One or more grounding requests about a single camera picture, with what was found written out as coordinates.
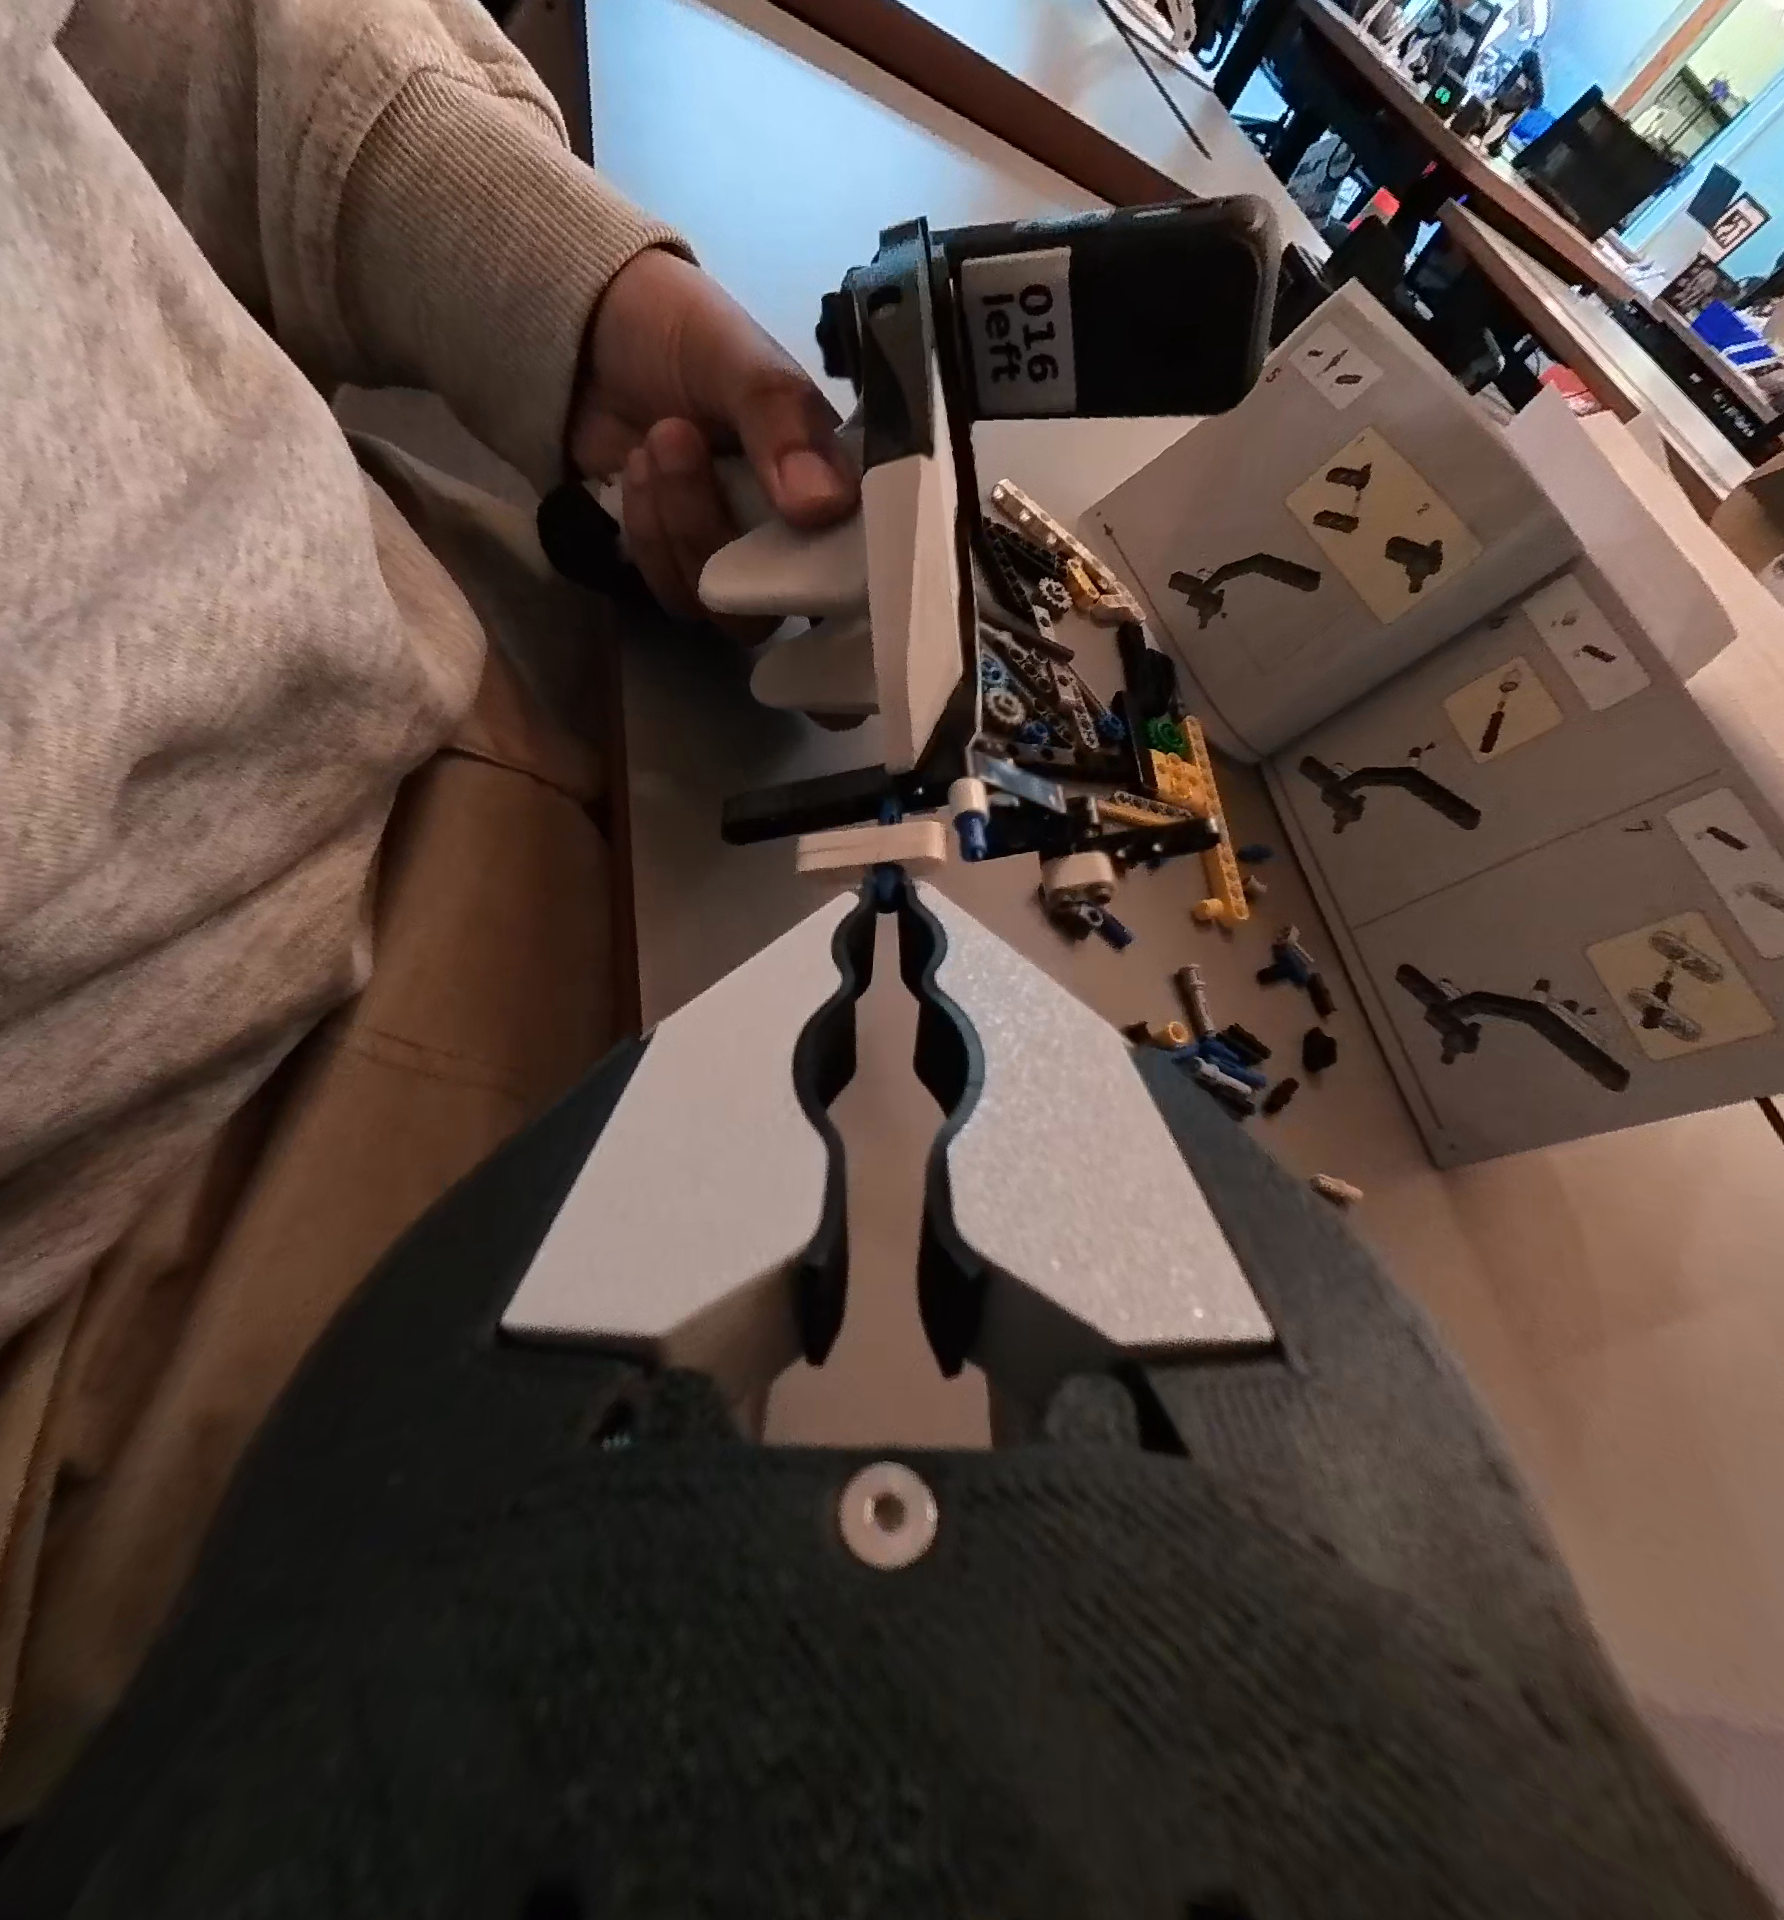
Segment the black computer monitor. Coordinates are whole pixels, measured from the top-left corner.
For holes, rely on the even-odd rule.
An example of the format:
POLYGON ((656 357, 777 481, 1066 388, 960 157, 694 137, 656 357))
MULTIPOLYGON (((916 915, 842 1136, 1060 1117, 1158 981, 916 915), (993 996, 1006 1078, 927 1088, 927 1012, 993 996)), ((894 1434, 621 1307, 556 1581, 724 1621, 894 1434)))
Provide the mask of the black computer monitor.
POLYGON ((1598 85, 1553 113, 1509 166, 1528 192, 1592 241, 1623 228, 1684 167, 1612 108, 1598 85))

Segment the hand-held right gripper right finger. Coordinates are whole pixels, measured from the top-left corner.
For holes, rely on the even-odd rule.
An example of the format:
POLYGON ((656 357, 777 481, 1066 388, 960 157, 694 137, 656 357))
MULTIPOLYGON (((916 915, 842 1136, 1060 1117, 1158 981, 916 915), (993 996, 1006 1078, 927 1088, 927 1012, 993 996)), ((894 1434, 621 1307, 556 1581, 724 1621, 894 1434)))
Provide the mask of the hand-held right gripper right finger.
POLYGON ((909 1298, 943 1379, 982 1383, 990 1447, 1072 1379, 1276 1355, 1277 1329, 1192 1164, 1168 1068, 947 897, 899 895, 918 1152, 909 1298))

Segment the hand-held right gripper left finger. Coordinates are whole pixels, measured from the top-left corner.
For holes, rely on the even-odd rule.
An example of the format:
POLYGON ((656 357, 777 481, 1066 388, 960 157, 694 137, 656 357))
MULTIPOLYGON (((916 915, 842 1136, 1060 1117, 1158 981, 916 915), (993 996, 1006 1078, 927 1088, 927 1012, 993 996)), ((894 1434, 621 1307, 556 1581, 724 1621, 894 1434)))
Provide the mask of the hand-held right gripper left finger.
POLYGON ((764 1437, 775 1382, 831 1355, 850 1302, 831 1103, 878 924, 868 890, 839 892, 648 1030, 499 1313, 506 1341, 710 1379, 764 1437))

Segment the background wooden desk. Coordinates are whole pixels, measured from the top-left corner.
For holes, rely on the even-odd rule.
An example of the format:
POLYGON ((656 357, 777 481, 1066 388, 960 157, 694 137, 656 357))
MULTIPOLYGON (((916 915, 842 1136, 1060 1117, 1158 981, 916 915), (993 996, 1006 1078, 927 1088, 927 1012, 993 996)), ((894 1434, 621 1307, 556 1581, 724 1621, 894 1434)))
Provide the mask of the background wooden desk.
POLYGON ((1715 494, 1784 457, 1784 402, 1768 400, 1690 325, 1656 308, 1515 172, 1460 140, 1338 6, 1298 2, 1292 10, 1380 93, 1428 157, 1399 193, 1395 221, 1437 226, 1555 361, 1621 420, 1654 420, 1675 457, 1715 494))

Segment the pile of loose lego pieces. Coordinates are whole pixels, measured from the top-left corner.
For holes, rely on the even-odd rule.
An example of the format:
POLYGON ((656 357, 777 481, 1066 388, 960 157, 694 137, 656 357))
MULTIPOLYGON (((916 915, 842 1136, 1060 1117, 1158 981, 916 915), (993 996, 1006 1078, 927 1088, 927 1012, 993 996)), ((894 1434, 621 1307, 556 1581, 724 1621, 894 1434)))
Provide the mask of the pile of loose lego pieces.
POLYGON ((1074 948, 1124 950, 1132 869, 1200 868, 1192 924, 1234 933, 1264 855, 1234 838, 1200 722, 1119 578, 1020 485, 971 535, 974 757, 991 792, 958 825, 966 857, 1034 849, 1046 921, 1074 948))

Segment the lego instruction booklet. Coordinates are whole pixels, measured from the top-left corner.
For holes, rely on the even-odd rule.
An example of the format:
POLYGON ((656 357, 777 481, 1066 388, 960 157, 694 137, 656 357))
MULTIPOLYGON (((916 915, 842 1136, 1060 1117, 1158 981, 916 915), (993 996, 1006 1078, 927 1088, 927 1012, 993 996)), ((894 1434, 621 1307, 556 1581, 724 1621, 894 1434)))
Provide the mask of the lego instruction booklet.
POLYGON ((1784 1093, 1784 603, 1350 283, 1094 504, 1443 1167, 1784 1093))

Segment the black lego beam assembly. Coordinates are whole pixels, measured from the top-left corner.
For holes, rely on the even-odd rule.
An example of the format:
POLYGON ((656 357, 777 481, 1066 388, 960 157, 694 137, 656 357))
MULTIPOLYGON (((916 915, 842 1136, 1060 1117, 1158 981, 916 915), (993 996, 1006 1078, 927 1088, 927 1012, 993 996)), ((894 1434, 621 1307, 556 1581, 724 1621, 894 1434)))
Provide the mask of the black lego beam assembly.
POLYGON ((1125 828, 1111 828, 1089 795, 978 745, 940 772, 875 765, 736 794, 720 832, 736 848, 789 842, 800 878, 851 885, 869 908, 865 876, 894 863, 905 876, 897 914, 952 866, 1024 855, 1048 868, 1053 897, 1110 901, 1125 844, 1125 828))

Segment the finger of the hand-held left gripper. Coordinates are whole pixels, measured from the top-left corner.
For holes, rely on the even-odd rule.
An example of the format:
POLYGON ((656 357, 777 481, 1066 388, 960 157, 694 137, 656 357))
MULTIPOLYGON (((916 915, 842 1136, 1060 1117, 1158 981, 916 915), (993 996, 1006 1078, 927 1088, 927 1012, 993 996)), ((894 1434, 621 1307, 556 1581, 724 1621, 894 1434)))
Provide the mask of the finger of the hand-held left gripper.
POLYGON ((868 468, 860 499, 882 761, 891 773, 916 773, 969 671, 949 438, 868 468))

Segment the person's left hand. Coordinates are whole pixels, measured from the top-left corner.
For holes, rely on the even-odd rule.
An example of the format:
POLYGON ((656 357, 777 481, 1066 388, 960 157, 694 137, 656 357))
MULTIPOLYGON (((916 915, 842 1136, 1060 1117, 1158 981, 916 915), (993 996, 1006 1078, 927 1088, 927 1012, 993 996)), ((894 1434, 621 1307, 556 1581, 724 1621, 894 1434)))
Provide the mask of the person's left hand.
POLYGON ((800 529, 860 505, 837 416, 805 369, 689 257, 651 247, 608 282, 580 344, 565 468, 617 483, 621 546, 651 599, 702 619, 704 563, 736 539, 714 459, 739 453, 800 529))

